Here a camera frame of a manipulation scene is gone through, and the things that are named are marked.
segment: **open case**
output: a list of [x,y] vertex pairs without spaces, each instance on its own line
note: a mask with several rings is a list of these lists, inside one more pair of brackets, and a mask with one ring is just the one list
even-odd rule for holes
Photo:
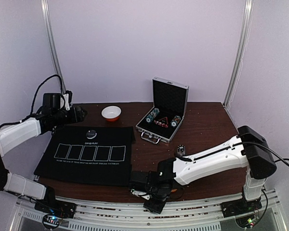
[[184,120],[188,89],[189,86],[183,84],[153,78],[153,108],[136,125],[137,130],[142,133],[142,139],[154,144],[159,141],[169,143],[172,140]]

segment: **dark brown tabletop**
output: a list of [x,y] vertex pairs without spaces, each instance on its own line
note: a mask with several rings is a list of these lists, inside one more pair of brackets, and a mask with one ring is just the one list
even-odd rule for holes
[[[122,109],[116,122],[107,122],[101,116],[101,111],[109,105],[117,105]],[[75,126],[134,127],[136,143],[132,145],[133,170],[156,171],[158,162],[173,157],[179,144],[186,146],[187,154],[195,154],[237,134],[221,103],[188,103],[184,121],[173,140],[170,144],[160,142],[158,145],[142,140],[140,132],[135,129],[136,124],[152,108],[152,103],[87,103],[81,106],[88,111],[88,115],[85,121]],[[245,183],[245,175],[246,168],[236,168],[196,180],[185,186],[184,194],[179,200],[239,193]],[[55,188],[56,195],[68,198],[118,203],[144,201],[131,195],[126,187],[76,184],[46,178],[40,178],[39,182]]]

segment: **white wall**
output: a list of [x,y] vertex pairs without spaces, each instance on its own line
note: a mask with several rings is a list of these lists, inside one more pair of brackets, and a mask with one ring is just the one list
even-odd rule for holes
[[[24,118],[34,92],[54,73],[39,0],[0,0],[0,124]],[[58,92],[58,81],[42,92]],[[3,161],[11,172],[33,177],[50,136],[45,134],[18,146]],[[0,192],[0,231],[7,228],[16,197]]]
[[75,102],[151,102],[155,76],[190,85],[189,101],[224,100],[244,0],[52,0],[49,8]]
[[[231,116],[289,157],[289,0],[255,1],[248,47]],[[276,188],[289,221],[289,168],[277,163],[267,185]]]

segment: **vertical metal post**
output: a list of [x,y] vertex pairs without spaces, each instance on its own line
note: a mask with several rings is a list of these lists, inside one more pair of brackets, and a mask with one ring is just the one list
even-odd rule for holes
[[57,55],[56,47],[54,44],[53,30],[52,30],[52,24],[51,24],[49,8],[48,8],[48,0],[41,0],[41,4],[42,4],[42,12],[43,12],[43,17],[44,17],[45,26],[46,26],[47,35],[48,35],[49,46],[50,46],[50,50],[52,54],[53,66],[56,71],[56,74],[61,76],[62,78],[62,87],[63,87],[62,94],[63,94],[66,91],[66,86],[65,86],[63,76],[61,73],[58,55]]
[[238,46],[237,53],[236,53],[236,61],[235,61],[235,65],[232,71],[225,101],[223,103],[226,109],[230,108],[230,102],[232,100],[233,94],[235,93],[237,79],[238,79],[239,71],[241,68],[241,61],[242,61],[243,53],[246,47],[250,23],[251,23],[252,7],[253,7],[253,0],[246,0],[245,12],[244,12],[244,17],[243,17],[243,22],[242,22],[241,36],[240,36],[239,46]]

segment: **bowl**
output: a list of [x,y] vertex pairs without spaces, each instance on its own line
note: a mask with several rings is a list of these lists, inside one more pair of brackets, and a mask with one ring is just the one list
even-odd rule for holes
[[109,106],[102,110],[102,116],[109,122],[114,122],[119,119],[121,108],[117,106]]

